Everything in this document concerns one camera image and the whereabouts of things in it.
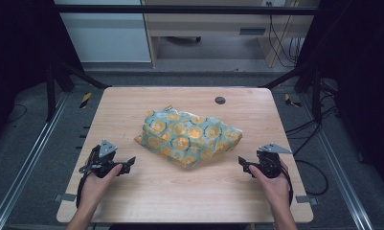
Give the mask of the black metal frame crossbar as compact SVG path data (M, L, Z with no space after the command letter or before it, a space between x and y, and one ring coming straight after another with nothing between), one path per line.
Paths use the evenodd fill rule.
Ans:
M52 10L72 13L185 13L316 15L318 8L232 7L232 6L136 6L136 5L54 5Z

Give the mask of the white cabinet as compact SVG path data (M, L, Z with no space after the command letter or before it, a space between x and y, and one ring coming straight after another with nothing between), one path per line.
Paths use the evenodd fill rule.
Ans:
M81 62L151 62L141 13L62 12L60 16Z

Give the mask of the person's left hand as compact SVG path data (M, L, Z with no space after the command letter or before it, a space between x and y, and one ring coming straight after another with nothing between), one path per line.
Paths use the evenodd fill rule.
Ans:
M105 177L98 178L90 173L82 187L81 198L79 202L80 210L95 210L101 202L103 196L114 178L119 174L122 164L116 165Z

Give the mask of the grey table edge bracket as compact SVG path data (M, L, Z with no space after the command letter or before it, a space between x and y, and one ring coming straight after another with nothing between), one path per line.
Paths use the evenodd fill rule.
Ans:
M296 195L296 201L297 203L309 203L311 206L319 204L317 197L310 197L308 195Z
M72 194L55 194L54 201L56 201L56 202L61 202L63 200L75 201L76 197L77 197L76 195L72 195Z

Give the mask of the aluminium floor rail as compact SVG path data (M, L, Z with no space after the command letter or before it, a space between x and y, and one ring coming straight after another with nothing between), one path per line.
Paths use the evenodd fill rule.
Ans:
M60 97L56 104L56 109L52 113L51 117L43 124L43 127L40 130L40 133L37 135L34 140L33 145L30 148L30 151L27 153L24 162L19 166L18 172L14 177L12 184L7 189L7 193L1 199L0 203L0 230L5 226L5 223L16 203L20 197L29 177L32 174L32 171L35 167L37 160L42 154L43 149L45 148L55 126L58 122L60 114L63 112L63 109L66 105L66 102L69 98L68 93L61 93Z
M322 118L321 127L317 132L317 139L322 153L326 158L329 169L340 191L341 197L349 210L350 216L357 230L374 230L373 224L367 214L357 192L355 191L348 174L339 161L333 145L326 134L327 117Z

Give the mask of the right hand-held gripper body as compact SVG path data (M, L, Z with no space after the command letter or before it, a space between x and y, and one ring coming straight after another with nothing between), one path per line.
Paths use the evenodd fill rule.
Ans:
M280 153L291 154L290 149L285 149L275 143L259 146L257 150L258 163L254 163L267 178L276 178L286 169L281 164Z

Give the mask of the teal cloth with orange circles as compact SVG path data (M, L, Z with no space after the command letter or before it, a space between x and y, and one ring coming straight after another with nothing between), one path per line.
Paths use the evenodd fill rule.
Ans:
M242 131L234 126L172 106L149 110L142 133L134 138L147 150L185 169L232 150L241 139Z

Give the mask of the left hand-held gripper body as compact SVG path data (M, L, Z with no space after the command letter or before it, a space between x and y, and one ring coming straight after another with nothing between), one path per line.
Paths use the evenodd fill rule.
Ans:
M85 175L94 173L98 178L104 178L115 166L113 161L118 147L109 141L102 139L99 145L96 145L85 165L79 169L80 173Z

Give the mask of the black curtain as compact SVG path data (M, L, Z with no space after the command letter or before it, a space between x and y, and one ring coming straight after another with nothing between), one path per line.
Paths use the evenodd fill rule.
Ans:
M384 0L320 0L299 62L338 83L337 105L384 181Z
M0 0L0 132L18 93L45 81L52 58L82 65L55 0Z

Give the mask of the yellow tool right floor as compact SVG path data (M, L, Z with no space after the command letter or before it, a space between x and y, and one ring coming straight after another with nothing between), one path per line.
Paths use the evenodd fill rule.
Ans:
M292 106L295 106L295 107L302 107L302 104L301 103L298 103L298 102L293 102L291 99L290 99L290 96L288 94L285 94L284 95L284 101L286 104L289 104L289 105L292 105Z

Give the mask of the person's right hand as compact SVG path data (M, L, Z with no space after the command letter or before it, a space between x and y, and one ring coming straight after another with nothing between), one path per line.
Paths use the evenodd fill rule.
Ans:
M275 178L266 177L257 167L250 166L250 172L260 182L265 197L273 211L289 209L289 185L283 174Z

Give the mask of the yellow black floor tape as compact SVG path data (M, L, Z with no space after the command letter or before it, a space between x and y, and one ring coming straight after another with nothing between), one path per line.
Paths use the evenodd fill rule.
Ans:
M81 101L81 103L80 103L79 108L85 108L85 107L87 106L87 104L88 104L88 102L89 102L89 100L90 100L90 98L91 98L91 95L92 95L91 92L87 92L87 93L85 93L85 95L84 95L83 98L82 98L82 101Z

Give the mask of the black metal frame strut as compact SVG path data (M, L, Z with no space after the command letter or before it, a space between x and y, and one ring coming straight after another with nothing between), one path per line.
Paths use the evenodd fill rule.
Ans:
M309 86L312 86L311 98L311 114L317 124L322 123L321 111L321 72L317 69L315 64L305 63L295 67L293 70L285 73L281 77L268 82L262 88L272 89L281 83L298 77L294 89L298 93L305 92Z
M56 93L55 93L55 82L59 85L63 92L71 92L75 85L73 84L70 76L76 76L83 81L88 82L99 89L106 89L109 87L108 84L104 84L98 80L91 78L86 75L83 71L66 62L57 62L50 64L45 73L46 88L47 88L47 104L48 104L48 115L47 122L50 122L56 115Z

